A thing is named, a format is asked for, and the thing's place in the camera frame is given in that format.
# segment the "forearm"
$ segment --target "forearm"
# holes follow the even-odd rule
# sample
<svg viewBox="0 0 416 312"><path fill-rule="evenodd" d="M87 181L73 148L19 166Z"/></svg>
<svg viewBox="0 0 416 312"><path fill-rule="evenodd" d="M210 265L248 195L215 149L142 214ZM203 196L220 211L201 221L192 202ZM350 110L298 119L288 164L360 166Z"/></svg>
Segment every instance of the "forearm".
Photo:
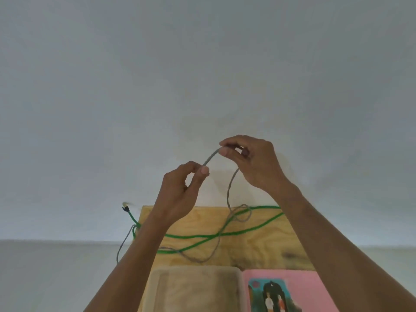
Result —
<svg viewBox="0 0 416 312"><path fill-rule="evenodd" d="M168 229L152 214L84 312L137 312L159 245Z"/></svg>
<svg viewBox="0 0 416 312"><path fill-rule="evenodd" d="M416 311L416 299L289 185L271 193L340 312Z"/></svg>

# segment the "fingernail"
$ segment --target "fingernail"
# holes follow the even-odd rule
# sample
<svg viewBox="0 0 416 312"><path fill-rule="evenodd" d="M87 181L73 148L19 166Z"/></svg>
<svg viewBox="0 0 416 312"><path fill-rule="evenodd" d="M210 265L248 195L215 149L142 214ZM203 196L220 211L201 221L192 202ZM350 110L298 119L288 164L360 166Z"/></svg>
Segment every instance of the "fingernail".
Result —
<svg viewBox="0 0 416 312"><path fill-rule="evenodd" d="M203 166L201 167L201 173L207 175L209 173L209 167Z"/></svg>
<svg viewBox="0 0 416 312"><path fill-rule="evenodd" d="M218 150L218 153L221 154L222 156L226 156L227 151L228 149L226 147L222 147L220 150Z"/></svg>

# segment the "wooden board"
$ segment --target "wooden board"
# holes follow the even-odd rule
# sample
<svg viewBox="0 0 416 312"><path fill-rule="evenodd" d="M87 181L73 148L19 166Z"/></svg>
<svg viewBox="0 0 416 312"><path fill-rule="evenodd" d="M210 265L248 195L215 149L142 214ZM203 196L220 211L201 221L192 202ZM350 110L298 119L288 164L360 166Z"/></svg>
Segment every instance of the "wooden board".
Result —
<svg viewBox="0 0 416 312"><path fill-rule="evenodd" d="M151 206L143 206L139 222L143 223L151 211ZM225 232L240 231L254 227L280 213L276 209L257 209L245 223L232 221ZM195 207L189 215L175 223L168 231L175 235L214 234L223 225L229 210L223 207ZM176 249L189 246L201 239L179 240L165 237L162 246ZM186 252L197 258L208 257L217 240L211 240ZM179 254L156 255L152 269L162 266L198 265ZM283 215L261 229L239 236L225 236L214 256L204 265L234 266L245 269L292 269L315 270L309 261L292 226Z"/></svg>

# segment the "hand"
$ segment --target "hand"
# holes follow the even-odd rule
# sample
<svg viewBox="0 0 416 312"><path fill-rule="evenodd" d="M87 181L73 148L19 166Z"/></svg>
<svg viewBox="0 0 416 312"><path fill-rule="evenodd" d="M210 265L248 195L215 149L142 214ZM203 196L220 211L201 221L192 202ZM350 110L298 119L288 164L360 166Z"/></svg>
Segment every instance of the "hand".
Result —
<svg viewBox="0 0 416 312"><path fill-rule="evenodd" d="M270 141L238 135L220 142L218 153L234 161L247 182L269 194L292 185L284 175ZM234 148L242 147L239 153Z"/></svg>
<svg viewBox="0 0 416 312"><path fill-rule="evenodd" d="M195 173L189 187L185 180L190 173ZM194 207L199 188L209 175L209 168L195 162L180 165L177 169L166 173L157 196L155 205L149 216L167 227L186 216Z"/></svg>

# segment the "right hand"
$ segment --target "right hand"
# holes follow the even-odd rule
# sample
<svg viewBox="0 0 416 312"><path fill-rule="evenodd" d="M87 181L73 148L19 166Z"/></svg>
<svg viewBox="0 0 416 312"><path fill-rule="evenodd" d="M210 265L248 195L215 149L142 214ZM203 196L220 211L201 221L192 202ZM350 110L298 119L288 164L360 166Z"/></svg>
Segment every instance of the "right hand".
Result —
<svg viewBox="0 0 416 312"><path fill-rule="evenodd" d="M251 185L269 194L294 186L284 175L270 141L238 135L222 140L220 146L218 153L234 161ZM236 146L243 148L242 153Z"/></svg>

